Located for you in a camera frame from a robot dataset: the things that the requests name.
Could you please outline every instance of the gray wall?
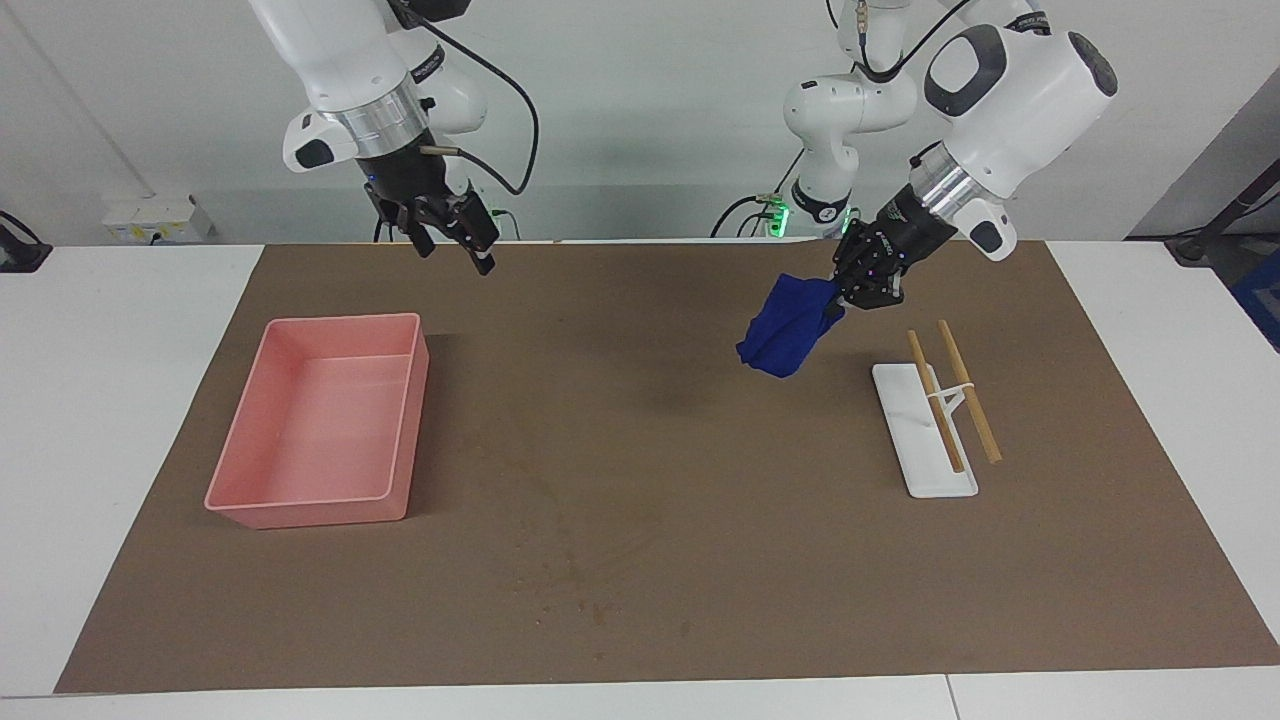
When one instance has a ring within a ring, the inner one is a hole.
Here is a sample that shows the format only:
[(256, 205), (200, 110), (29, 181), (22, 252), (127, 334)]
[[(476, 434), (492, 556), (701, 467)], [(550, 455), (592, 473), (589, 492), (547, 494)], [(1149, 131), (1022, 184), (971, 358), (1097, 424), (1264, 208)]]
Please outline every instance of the gray wall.
[[(1280, 3), (1050, 5), (1059, 28), (1107, 54), (1121, 95), (1020, 188), (1011, 214), (1024, 237), (1120, 240), (1280, 65)], [(940, 13), (916, 3), (909, 35)], [(492, 193), (530, 237), (705, 234), (730, 200), (771, 190), (794, 155), (787, 87), (849, 67), (819, 0), (476, 0), (448, 27), (543, 110), (534, 188)], [(200, 197), (227, 240), (371, 231), (353, 167), (301, 177), (282, 167), (283, 128), (305, 95), (243, 0), (0, 0), (0, 204), (54, 242), (104, 241), (105, 201), (140, 190), (95, 124), (146, 184)], [(475, 74), (492, 110), (466, 143), (513, 173), (527, 119), (509, 90)], [(855, 204), (882, 205), (906, 158), (945, 131), (920, 108), (906, 127), (863, 138)]]
[[(1203, 225), (1277, 158), (1280, 70), (1271, 76), (1187, 173), (1178, 178), (1138, 224), (1134, 234), (1170, 234)], [(1280, 233), (1280, 201), (1242, 219), (1229, 232)]]

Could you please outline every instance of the wooden stick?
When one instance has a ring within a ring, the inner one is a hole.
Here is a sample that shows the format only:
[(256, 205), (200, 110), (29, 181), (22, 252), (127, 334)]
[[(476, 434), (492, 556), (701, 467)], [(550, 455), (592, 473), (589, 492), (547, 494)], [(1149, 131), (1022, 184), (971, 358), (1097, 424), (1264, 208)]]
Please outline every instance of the wooden stick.
[(947, 420), (942, 401), (934, 395), (938, 392), (938, 384), (933, 382), (929, 366), (924, 363), (924, 350), (920, 347), (920, 338), (915, 334), (915, 331), (906, 331), (906, 340), (911, 343), (911, 356), (915, 357), (915, 372), (920, 374), (920, 384), (924, 386), (924, 393), (929, 397), (929, 410), (933, 411), (933, 423), (938, 425), (938, 433), (942, 436), (942, 446), (947, 448), (947, 459), (951, 460), (951, 471), (964, 473), (964, 461), (960, 460), (960, 448), (956, 447), (956, 438), (951, 434), (951, 423)]
[[(947, 343), (947, 354), (951, 355), (951, 369), (955, 372), (956, 379), (961, 383), (972, 383), (969, 369), (964, 366), (964, 357), (960, 357), (956, 338), (951, 334), (951, 325), (946, 320), (938, 320), (938, 329), (942, 331), (942, 340)], [(968, 386), (964, 388), (964, 397), (969, 404), (969, 416), (973, 418), (973, 424), (978, 428), (978, 437), (982, 438), (982, 448), (987, 451), (987, 461), (996, 465), (1005, 456), (1000, 454), (1000, 446), (996, 445), (996, 436), (992, 434), (991, 424), (987, 423), (987, 413), (978, 400), (978, 391), (973, 386)]]

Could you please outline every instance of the brown mat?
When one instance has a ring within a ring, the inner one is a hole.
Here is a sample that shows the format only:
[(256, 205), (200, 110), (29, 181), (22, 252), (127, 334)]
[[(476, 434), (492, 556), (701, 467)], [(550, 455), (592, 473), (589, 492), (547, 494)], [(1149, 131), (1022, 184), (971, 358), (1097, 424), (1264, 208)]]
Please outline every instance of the brown mat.
[[(829, 252), (268, 249), (58, 692), (1280, 664), (1042, 245), (952, 243), (795, 378), (739, 365)], [(410, 518), (206, 512), (266, 322), (390, 311), (431, 352)], [(908, 327), (945, 359), (937, 318), (1007, 457), (972, 500), (908, 497), (870, 380)]]

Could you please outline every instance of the white table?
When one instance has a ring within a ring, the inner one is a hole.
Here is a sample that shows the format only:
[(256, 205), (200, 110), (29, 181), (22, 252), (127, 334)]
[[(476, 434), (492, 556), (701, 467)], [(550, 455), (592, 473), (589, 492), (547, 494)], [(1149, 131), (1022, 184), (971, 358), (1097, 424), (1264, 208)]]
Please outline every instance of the white table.
[[(1280, 356), (1156, 245), (1055, 258), (1272, 634)], [(259, 247), (59, 249), (0, 277), (0, 719), (1280, 717), (1280, 667), (46, 698)]]

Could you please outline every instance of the pink bin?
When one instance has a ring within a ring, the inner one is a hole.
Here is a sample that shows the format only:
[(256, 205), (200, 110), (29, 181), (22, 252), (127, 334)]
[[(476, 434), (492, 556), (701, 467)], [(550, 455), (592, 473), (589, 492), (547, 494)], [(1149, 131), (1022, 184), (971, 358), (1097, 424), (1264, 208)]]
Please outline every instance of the pink bin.
[(426, 365), (415, 314), (273, 320), (205, 507), (259, 529), (399, 520)]

